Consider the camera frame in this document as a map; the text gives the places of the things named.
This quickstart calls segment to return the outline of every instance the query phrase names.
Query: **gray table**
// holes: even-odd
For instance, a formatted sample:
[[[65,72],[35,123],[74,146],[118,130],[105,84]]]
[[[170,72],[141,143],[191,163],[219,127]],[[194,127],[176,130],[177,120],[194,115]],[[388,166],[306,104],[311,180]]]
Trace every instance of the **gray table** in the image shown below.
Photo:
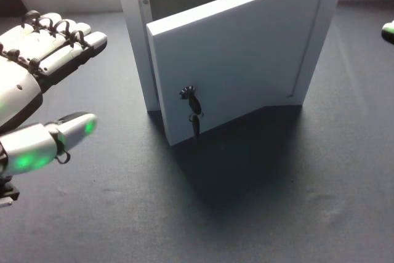
[[[108,47],[28,122],[87,110],[100,125],[68,165],[14,178],[0,262],[393,262],[393,3],[339,7],[303,109],[174,148],[146,113],[123,16],[67,17]]]

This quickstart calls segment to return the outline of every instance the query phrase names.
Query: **cabinet door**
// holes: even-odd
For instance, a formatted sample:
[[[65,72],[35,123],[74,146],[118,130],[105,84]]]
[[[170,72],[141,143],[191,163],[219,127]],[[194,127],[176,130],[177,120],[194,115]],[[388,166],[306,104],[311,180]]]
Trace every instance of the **cabinet door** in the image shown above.
[[[320,0],[216,0],[147,25],[166,136],[194,136],[194,86],[204,132],[293,96]]]

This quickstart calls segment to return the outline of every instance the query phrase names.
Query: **white robotic hand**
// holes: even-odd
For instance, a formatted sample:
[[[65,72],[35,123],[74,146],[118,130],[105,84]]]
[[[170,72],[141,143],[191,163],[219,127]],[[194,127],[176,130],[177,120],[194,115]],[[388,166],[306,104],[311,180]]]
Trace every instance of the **white robotic hand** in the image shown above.
[[[14,130],[41,106],[43,93],[104,50],[107,36],[90,31],[59,14],[31,11],[0,35],[0,206],[18,198],[12,176],[54,159],[68,162],[68,151],[94,130],[96,116],[86,112]]]

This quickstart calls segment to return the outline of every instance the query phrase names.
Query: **open white door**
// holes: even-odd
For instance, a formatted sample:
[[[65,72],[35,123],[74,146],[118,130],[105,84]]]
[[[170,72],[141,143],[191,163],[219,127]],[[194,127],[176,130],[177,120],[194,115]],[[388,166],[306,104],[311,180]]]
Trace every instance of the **open white door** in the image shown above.
[[[149,23],[148,38],[170,145],[264,106],[299,105],[293,93],[320,0],[217,0]]]

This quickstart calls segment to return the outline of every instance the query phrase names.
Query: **white cabinet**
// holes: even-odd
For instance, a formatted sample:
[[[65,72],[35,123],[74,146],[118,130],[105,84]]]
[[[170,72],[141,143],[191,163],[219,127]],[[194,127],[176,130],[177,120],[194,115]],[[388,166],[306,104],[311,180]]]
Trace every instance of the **white cabinet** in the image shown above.
[[[337,2],[214,0],[160,18],[152,1],[122,4],[147,109],[161,109],[170,145],[194,135],[179,97],[186,86],[204,113],[201,132],[264,106],[301,105]]]

